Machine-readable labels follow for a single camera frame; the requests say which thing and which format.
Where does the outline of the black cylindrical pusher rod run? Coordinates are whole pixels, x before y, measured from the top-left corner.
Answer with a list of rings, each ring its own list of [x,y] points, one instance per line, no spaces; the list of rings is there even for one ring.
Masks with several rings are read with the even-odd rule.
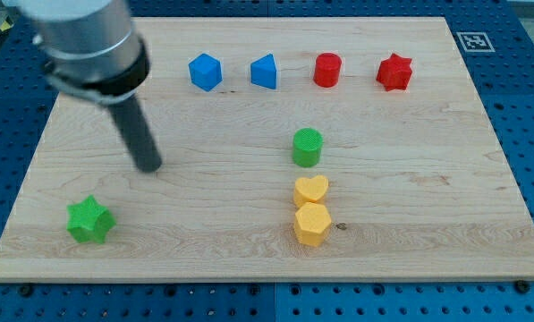
[[[107,107],[136,167],[142,173],[154,173],[162,165],[141,105],[134,95]]]

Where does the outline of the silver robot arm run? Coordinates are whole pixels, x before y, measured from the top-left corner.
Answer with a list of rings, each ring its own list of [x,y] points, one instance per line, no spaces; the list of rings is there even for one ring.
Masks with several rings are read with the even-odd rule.
[[[47,82],[66,95],[104,107],[143,173],[162,165],[136,91],[150,71],[148,49],[125,0],[10,0],[28,19],[33,44],[47,57]]]

